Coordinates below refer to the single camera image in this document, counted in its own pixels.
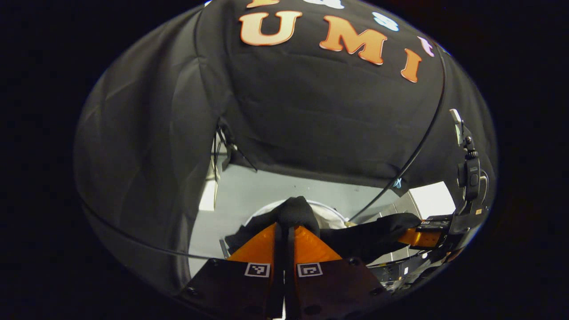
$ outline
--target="gray floor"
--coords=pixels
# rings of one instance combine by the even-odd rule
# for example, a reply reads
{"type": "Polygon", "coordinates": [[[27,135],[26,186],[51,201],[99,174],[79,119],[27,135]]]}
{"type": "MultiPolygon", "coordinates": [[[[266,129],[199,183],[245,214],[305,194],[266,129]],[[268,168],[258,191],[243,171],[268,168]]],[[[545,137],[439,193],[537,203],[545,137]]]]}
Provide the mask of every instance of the gray floor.
{"type": "MultiPolygon", "coordinates": [[[[224,160],[220,156],[219,167],[224,160]]],[[[240,225],[261,207],[291,196],[304,196],[307,200],[321,202],[350,218],[372,200],[380,188],[352,184],[323,182],[255,171],[229,165],[221,172],[215,211],[200,211],[192,230],[189,253],[223,259],[219,239],[234,234],[240,225]]],[[[398,197],[392,191],[368,208],[355,223],[362,223],[376,216],[398,197]]],[[[381,263],[409,256],[407,249],[381,257],[381,263]]],[[[191,275],[205,263],[204,259],[189,259],[191,275]]]]}

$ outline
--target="cable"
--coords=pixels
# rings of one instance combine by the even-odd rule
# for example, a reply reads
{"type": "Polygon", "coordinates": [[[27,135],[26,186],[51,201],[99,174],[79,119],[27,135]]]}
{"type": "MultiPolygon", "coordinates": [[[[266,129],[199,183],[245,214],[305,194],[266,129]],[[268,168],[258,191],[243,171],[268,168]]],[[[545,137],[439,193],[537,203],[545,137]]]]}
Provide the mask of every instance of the cable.
{"type": "MultiPolygon", "coordinates": [[[[227,142],[226,140],[223,138],[223,136],[221,135],[223,130],[221,130],[220,127],[217,127],[217,132],[219,133],[219,139],[221,139],[221,141],[223,142],[223,144],[225,145],[225,149],[229,150],[228,146],[227,146],[227,142]]],[[[257,169],[257,167],[255,167],[251,161],[245,156],[245,154],[243,153],[243,151],[241,151],[241,149],[239,149],[234,143],[231,143],[231,147],[233,150],[236,150],[237,152],[239,152],[243,158],[245,158],[245,160],[247,160],[247,162],[251,165],[251,167],[253,167],[253,169],[255,169],[255,172],[258,172],[259,170],[257,169]]]]}
{"type": "Polygon", "coordinates": [[[212,162],[212,170],[213,170],[213,177],[215,179],[215,182],[217,182],[217,171],[216,171],[216,167],[217,167],[217,151],[218,148],[216,148],[217,145],[217,133],[215,133],[213,135],[213,162],[212,162]]]}
{"type": "Polygon", "coordinates": [[[486,173],[486,171],[484,171],[484,169],[480,169],[480,172],[484,174],[484,177],[486,178],[486,191],[484,191],[484,197],[482,198],[482,202],[480,204],[483,204],[484,201],[486,201],[486,195],[488,194],[488,186],[490,185],[490,178],[488,178],[488,174],[486,173]]]}
{"type": "Polygon", "coordinates": [[[435,123],[435,120],[437,118],[437,116],[439,115],[439,112],[442,108],[443,105],[443,97],[444,97],[444,89],[446,86],[446,74],[447,74],[447,67],[444,64],[444,60],[443,60],[443,55],[439,49],[439,46],[436,46],[436,50],[439,53],[440,56],[440,61],[443,65],[443,89],[441,90],[440,93],[440,98],[439,98],[439,104],[436,107],[436,111],[435,111],[435,115],[433,116],[432,120],[431,120],[431,124],[429,124],[427,131],[425,132],[425,134],[423,135],[423,138],[421,139],[419,145],[417,146],[417,148],[415,149],[415,151],[413,152],[413,154],[411,155],[411,157],[409,158],[409,160],[407,160],[407,163],[405,163],[405,165],[403,166],[403,168],[401,168],[401,170],[399,171],[399,173],[387,184],[387,186],[381,190],[380,194],[378,194],[375,198],[373,198],[372,201],[370,201],[368,203],[367,206],[365,206],[362,210],[360,210],[358,213],[356,213],[353,217],[351,217],[348,221],[353,220],[354,218],[358,217],[358,215],[360,215],[362,212],[366,211],[374,202],[377,201],[377,199],[379,199],[381,196],[384,195],[384,193],[386,193],[389,188],[391,188],[398,179],[401,178],[401,176],[405,173],[405,171],[407,171],[407,169],[409,169],[409,166],[411,166],[411,164],[413,163],[413,161],[415,161],[415,158],[417,157],[417,155],[419,155],[419,152],[421,151],[421,149],[423,148],[423,144],[425,142],[425,140],[427,139],[429,133],[431,132],[431,129],[435,123]]]}
{"type": "Polygon", "coordinates": [[[221,149],[221,141],[217,144],[217,150],[215,152],[215,154],[213,155],[213,177],[215,179],[215,182],[217,182],[217,160],[219,159],[219,150],[221,149]]]}
{"type": "Polygon", "coordinates": [[[144,241],[137,239],[136,237],[131,236],[130,234],[128,234],[128,233],[124,232],[123,230],[120,230],[119,228],[110,224],[103,217],[101,217],[97,213],[95,213],[95,211],[87,204],[87,202],[81,196],[79,196],[79,199],[81,200],[81,202],[83,203],[83,206],[85,206],[85,208],[87,209],[87,212],[90,215],[94,216],[97,220],[99,220],[99,222],[106,225],[107,227],[109,227],[110,229],[112,229],[114,232],[118,233],[122,237],[126,238],[128,241],[134,242],[134,243],[139,244],[139,245],[146,247],[148,249],[152,249],[152,250],[155,250],[158,252],[166,253],[168,255],[184,256],[184,257],[188,257],[188,258],[197,258],[197,259],[217,259],[215,257],[196,256],[196,255],[191,255],[189,253],[182,253],[182,252],[178,252],[178,251],[162,249],[162,248],[155,247],[151,244],[145,243],[144,241]]]}

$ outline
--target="black fabric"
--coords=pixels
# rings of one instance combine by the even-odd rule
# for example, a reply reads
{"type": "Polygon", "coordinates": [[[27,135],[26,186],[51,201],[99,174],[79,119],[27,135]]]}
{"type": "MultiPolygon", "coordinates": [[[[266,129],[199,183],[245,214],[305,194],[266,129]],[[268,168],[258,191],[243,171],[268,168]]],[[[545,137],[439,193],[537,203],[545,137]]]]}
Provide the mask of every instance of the black fabric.
{"type": "Polygon", "coordinates": [[[421,220],[410,213],[392,214],[346,229],[322,229],[320,239],[342,258],[359,257],[365,264],[407,246],[397,240],[421,220]]]}
{"type": "Polygon", "coordinates": [[[187,257],[167,255],[132,241],[125,241],[121,235],[96,218],[89,214],[86,217],[95,234],[118,261],[161,293],[174,296],[190,281],[187,257]]]}
{"type": "Polygon", "coordinates": [[[256,234],[275,222],[278,222],[283,229],[302,225],[316,236],[320,236],[320,227],[310,204],[303,196],[290,197],[273,210],[251,218],[251,221],[246,226],[241,226],[234,235],[225,237],[229,253],[233,254],[256,234]]]}
{"type": "MultiPolygon", "coordinates": [[[[357,0],[343,0],[340,10],[305,1],[248,9],[249,3],[214,0],[171,19],[117,58],[85,102],[73,151],[77,190],[106,221],[153,246],[187,253],[218,126],[238,146],[234,164],[249,166],[244,154],[260,170],[384,187],[435,113],[442,65],[417,37],[437,44],[399,17],[357,0]],[[289,40],[275,46],[241,40],[241,16],[268,13],[261,31],[274,34],[275,14],[285,10],[303,13],[289,40]],[[399,30],[376,23],[372,12],[393,19],[399,30]],[[321,48],[325,15],[348,20],[358,33],[385,34],[384,63],[321,48]],[[405,48],[422,57],[417,83],[401,76],[405,48]]],[[[443,59],[444,107],[458,109],[473,133],[490,177],[490,203],[497,176],[492,120],[458,63],[447,54],[443,59]]],[[[451,117],[443,113],[403,177],[403,189],[443,180],[458,203],[455,171],[463,156],[451,117]]],[[[124,264],[135,258],[108,246],[124,264]]],[[[137,273],[162,282],[162,290],[176,290],[179,282],[160,280],[159,270],[185,270],[187,259],[158,264],[137,264],[137,273]]]]}

